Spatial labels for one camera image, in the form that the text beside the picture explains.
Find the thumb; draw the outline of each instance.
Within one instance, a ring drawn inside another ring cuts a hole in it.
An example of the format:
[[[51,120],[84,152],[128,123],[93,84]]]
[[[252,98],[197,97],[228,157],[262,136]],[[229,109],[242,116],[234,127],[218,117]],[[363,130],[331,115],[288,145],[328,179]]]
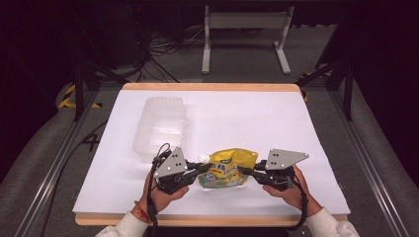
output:
[[[262,188],[264,191],[268,192],[268,194],[270,194],[271,196],[281,198],[281,193],[278,190],[267,185],[264,185]]]
[[[189,190],[188,186],[185,186],[184,188],[176,191],[175,193],[173,193],[173,195],[171,195],[172,200],[176,200],[179,198],[182,198]]]

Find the wrist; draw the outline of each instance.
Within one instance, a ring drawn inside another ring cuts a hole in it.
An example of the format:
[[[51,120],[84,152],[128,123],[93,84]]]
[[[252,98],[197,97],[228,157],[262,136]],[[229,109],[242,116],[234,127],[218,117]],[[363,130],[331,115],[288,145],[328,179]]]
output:
[[[152,221],[150,217],[147,214],[147,205],[143,203],[142,201],[135,201],[135,206],[131,210],[131,214],[135,216],[135,218],[144,221],[148,224],[151,224]]]
[[[308,197],[307,217],[318,213],[323,207],[314,199],[313,196]]]

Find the human hand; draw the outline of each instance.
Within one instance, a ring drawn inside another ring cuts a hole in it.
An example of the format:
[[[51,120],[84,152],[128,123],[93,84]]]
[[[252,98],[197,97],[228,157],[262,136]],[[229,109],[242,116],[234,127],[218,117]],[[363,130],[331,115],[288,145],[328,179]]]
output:
[[[307,194],[307,216],[311,216],[320,211],[322,206],[317,202],[316,199],[314,199],[314,197],[308,191],[307,182],[305,180],[304,175],[302,174],[302,171],[296,165],[293,165],[293,170],[295,171],[294,179],[297,182],[299,181],[302,189]],[[282,198],[287,204],[292,205],[298,209],[302,209],[301,192],[296,186],[293,186],[292,188],[287,189],[283,192],[267,185],[264,185],[263,189],[266,192],[268,192],[271,196],[276,198]]]
[[[145,183],[144,183],[144,189],[142,191],[142,196],[138,201],[138,204],[140,206],[140,208],[145,212],[147,212],[147,194],[148,194],[148,184],[149,184],[149,180],[150,180],[150,173],[148,173],[147,178],[145,179]],[[156,188],[156,182],[153,179],[152,182],[152,188],[151,188],[151,198],[154,201],[155,207],[156,207],[156,211],[160,212],[161,210],[163,210],[164,208],[166,208],[170,202],[172,200],[177,200],[182,198],[185,193],[188,192],[189,187],[184,187],[178,191],[176,191],[175,193],[173,193],[172,195],[167,195],[164,192],[160,191],[158,188]]]

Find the metal rail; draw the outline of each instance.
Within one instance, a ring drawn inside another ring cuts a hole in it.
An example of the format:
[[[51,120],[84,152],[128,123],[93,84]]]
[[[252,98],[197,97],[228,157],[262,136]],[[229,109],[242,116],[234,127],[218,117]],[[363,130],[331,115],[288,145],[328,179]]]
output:
[[[94,100],[97,96],[96,91],[90,91],[87,95],[85,101],[85,108],[89,108],[89,106],[94,103]],[[15,233],[15,237],[21,236],[30,236],[31,231],[34,228],[40,214],[43,210],[43,207],[46,204],[46,201],[49,198],[54,186],[56,185],[56,181],[58,179],[60,170],[65,164],[65,161],[68,159],[68,155],[71,152],[72,145],[74,143],[74,138],[77,135],[77,132],[80,129],[80,126],[83,124],[85,117],[87,116],[89,109],[84,110],[84,112],[80,115],[78,121],[75,121],[68,130],[67,135],[64,138],[64,141],[55,156],[54,161],[52,162],[51,167],[49,168],[48,173],[46,174],[38,192],[32,201],[31,206],[29,207],[24,219],[22,220],[18,230]]]
[[[345,113],[342,110],[342,99],[339,97],[338,92],[335,91],[330,91],[329,95],[357,148],[357,151],[359,153],[358,159],[360,161],[360,164],[364,170],[364,173],[367,176],[367,179],[370,182],[370,186],[373,189],[374,194],[376,195],[378,204],[381,207],[382,212],[384,213],[385,219],[387,220],[393,235],[400,237],[408,237],[409,233],[407,232],[403,224],[403,221],[401,220],[397,210],[395,209],[395,206],[391,201],[388,191],[384,183],[381,181],[381,178],[379,177],[379,174],[370,158],[370,155],[367,152],[367,149],[361,141],[357,129],[351,121],[348,121],[346,119]]]

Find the translucent plastic tub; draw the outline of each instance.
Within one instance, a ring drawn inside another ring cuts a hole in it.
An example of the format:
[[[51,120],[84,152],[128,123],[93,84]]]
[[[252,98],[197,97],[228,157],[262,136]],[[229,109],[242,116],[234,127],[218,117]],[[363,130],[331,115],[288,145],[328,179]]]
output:
[[[144,105],[135,133],[133,149],[144,163],[150,163],[164,143],[181,146],[186,109],[182,98],[151,97]]]

